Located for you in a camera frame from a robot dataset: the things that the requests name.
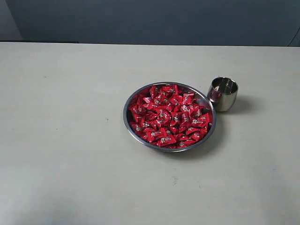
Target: stainless steel bowl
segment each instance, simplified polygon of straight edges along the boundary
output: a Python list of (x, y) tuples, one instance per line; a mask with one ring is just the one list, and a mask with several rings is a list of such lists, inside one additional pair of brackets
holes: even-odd
[[(132, 99), (138, 95), (140, 92), (142, 91), (147, 91), (147, 89), (149, 90), (151, 88), (152, 85), (156, 85), (158, 87), (163, 86), (163, 85), (170, 85), (170, 84), (176, 84), (178, 86), (178, 88), (181, 88), (183, 90), (183, 93), (194, 93), (195, 94), (195, 98), (196, 98), (196, 103), (200, 104), (202, 106), (204, 106), (206, 109), (205, 113), (209, 113), (209, 117), (210, 117), (210, 121), (212, 121), (210, 123), (210, 127), (209, 127), (209, 131), (207, 133), (207, 135), (199, 142), (196, 142), (193, 145), (187, 146), (185, 148), (179, 148), (179, 149), (167, 149), (167, 148), (162, 148), (162, 147), (158, 147), (155, 145), (152, 145), (146, 141), (144, 141), (142, 138), (140, 138), (138, 135), (135, 134), (135, 132), (132, 130), (129, 122), (133, 120), (132, 114), (131, 112), (128, 110), (128, 106), (130, 104), (130, 102), (132, 101)], [(125, 126), (127, 128), (127, 130), (130, 132), (130, 134), (140, 143), (156, 149), (158, 151), (163, 151), (163, 152), (179, 152), (179, 151), (186, 151), (189, 149), (192, 149), (200, 144), (202, 144), (203, 142), (205, 142), (210, 136), (211, 134), (214, 132), (214, 129), (216, 127), (216, 112), (214, 110), (214, 107), (212, 106), (212, 103), (209, 101), (209, 99), (202, 94), (200, 91), (196, 90), (195, 88), (192, 88), (190, 86), (187, 86), (185, 84), (182, 83), (175, 83), (175, 82), (158, 82), (158, 83), (152, 83), (152, 84), (148, 84), (142, 88), (140, 88), (139, 90), (135, 91), (127, 100), (127, 102), (125, 103), (124, 106), (124, 110), (123, 110), (123, 119), (124, 119), (124, 123)]]

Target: steel cup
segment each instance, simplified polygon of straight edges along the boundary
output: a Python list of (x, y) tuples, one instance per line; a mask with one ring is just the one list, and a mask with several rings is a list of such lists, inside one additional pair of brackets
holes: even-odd
[(211, 82), (207, 98), (212, 102), (216, 111), (225, 112), (233, 106), (238, 89), (239, 87), (234, 80), (218, 77)]

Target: red candy wrapper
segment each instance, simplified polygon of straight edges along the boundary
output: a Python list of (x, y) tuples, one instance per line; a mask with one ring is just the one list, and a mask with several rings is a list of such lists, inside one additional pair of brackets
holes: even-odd
[(164, 148), (183, 148), (208, 132), (208, 113), (194, 103), (194, 93), (182, 94), (177, 85), (152, 86), (135, 95), (129, 104), (131, 128), (143, 140)]
[(173, 137), (173, 135), (168, 135), (167, 137), (162, 137), (160, 140), (157, 141), (157, 145), (159, 147), (164, 147), (169, 144), (176, 143), (176, 139)]

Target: wall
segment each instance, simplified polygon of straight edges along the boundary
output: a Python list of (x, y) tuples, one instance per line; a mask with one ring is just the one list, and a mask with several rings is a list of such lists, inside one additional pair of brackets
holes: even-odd
[(22, 37), (5, 0), (0, 0), (0, 40), (21, 40)]
[(7, 0), (29, 40), (287, 46), (299, 0)]

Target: pile of candy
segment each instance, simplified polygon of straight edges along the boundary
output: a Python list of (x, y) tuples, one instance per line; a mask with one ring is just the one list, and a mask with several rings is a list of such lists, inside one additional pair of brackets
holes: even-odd
[(131, 128), (145, 141), (164, 148), (183, 148), (203, 139), (209, 116), (195, 104), (194, 93), (182, 94), (177, 85), (152, 86), (136, 95), (128, 109)]

